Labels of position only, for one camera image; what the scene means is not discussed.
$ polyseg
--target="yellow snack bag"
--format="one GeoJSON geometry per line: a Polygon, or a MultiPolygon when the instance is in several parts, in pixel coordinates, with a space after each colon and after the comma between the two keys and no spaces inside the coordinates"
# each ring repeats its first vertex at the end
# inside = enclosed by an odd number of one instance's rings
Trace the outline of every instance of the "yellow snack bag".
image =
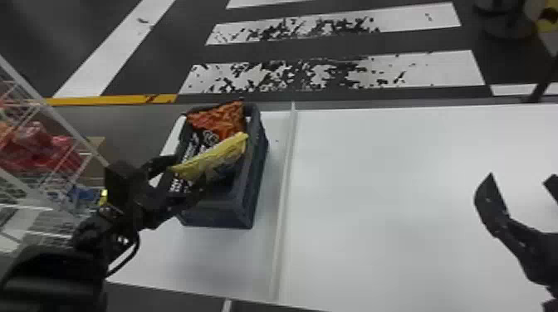
{"type": "Polygon", "coordinates": [[[247,139],[248,134],[238,132],[204,153],[170,167],[170,171],[187,181],[195,181],[204,173],[208,181],[220,178],[222,174],[219,168],[233,165],[244,154],[247,139]]]}

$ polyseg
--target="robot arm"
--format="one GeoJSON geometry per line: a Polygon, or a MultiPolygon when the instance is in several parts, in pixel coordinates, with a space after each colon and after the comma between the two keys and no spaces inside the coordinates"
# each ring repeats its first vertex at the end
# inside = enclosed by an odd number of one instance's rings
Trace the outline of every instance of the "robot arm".
{"type": "Polygon", "coordinates": [[[107,204],[78,226],[71,248],[27,246],[0,280],[0,310],[58,311],[65,306],[64,311],[104,311],[105,278],[139,250],[139,231],[156,229],[204,195],[204,178],[189,193],[176,195],[149,185],[175,163],[175,156],[162,156],[140,168],[121,161],[105,168],[107,204]],[[131,247],[133,251],[110,270],[109,265],[131,247]]]}
{"type": "MultiPolygon", "coordinates": [[[[558,199],[558,177],[553,175],[544,184],[558,199]]],[[[527,279],[558,298],[558,233],[541,232],[514,220],[492,174],[478,187],[474,203],[482,223],[519,260],[527,279]]],[[[556,299],[543,306],[547,311],[558,310],[556,299]]]]}

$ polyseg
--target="wire shelf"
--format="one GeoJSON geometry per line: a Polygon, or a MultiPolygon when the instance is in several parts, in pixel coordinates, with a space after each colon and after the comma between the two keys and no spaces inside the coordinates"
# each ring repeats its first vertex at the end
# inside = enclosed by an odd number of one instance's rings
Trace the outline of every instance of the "wire shelf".
{"type": "Polygon", "coordinates": [[[81,179],[93,159],[108,165],[0,56],[0,252],[67,246],[98,202],[81,179]]]}

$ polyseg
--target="orange snack bag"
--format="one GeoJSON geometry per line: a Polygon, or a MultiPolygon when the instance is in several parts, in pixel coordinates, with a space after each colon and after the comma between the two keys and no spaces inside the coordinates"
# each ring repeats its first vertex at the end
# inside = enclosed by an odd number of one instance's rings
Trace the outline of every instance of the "orange snack bag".
{"type": "Polygon", "coordinates": [[[187,121],[194,128],[211,130],[223,141],[237,132],[244,131],[242,102],[236,100],[211,110],[188,114],[187,121]]]}

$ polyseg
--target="white tabletop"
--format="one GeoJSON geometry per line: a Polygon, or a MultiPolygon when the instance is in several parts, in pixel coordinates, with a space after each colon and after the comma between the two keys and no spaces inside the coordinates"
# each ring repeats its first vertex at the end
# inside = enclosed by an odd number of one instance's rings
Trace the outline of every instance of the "white tabletop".
{"type": "MultiPolygon", "coordinates": [[[[110,281],[227,298],[269,300],[291,112],[266,112],[262,122],[269,150],[253,229],[184,227],[173,218],[156,231],[141,232],[138,254],[110,281]]],[[[183,124],[184,117],[180,117],[161,154],[174,153],[183,124]]]]}
{"type": "Polygon", "coordinates": [[[538,311],[550,297],[472,198],[494,172],[516,219],[558,230],[541,185],[558,173],[558,105],[299,111],[286,161],[289,116],[263,113],[272,146],[254,229],[168,222],[111,280],[344,312],[538,311]]]}
{"type": "Polygon", "coordinates": [[[539,311],[550,298],[481,224],[494,172],[511,214],[558,230],[558,106],[302,111],[278,302],[329,311],[539,311]]]}

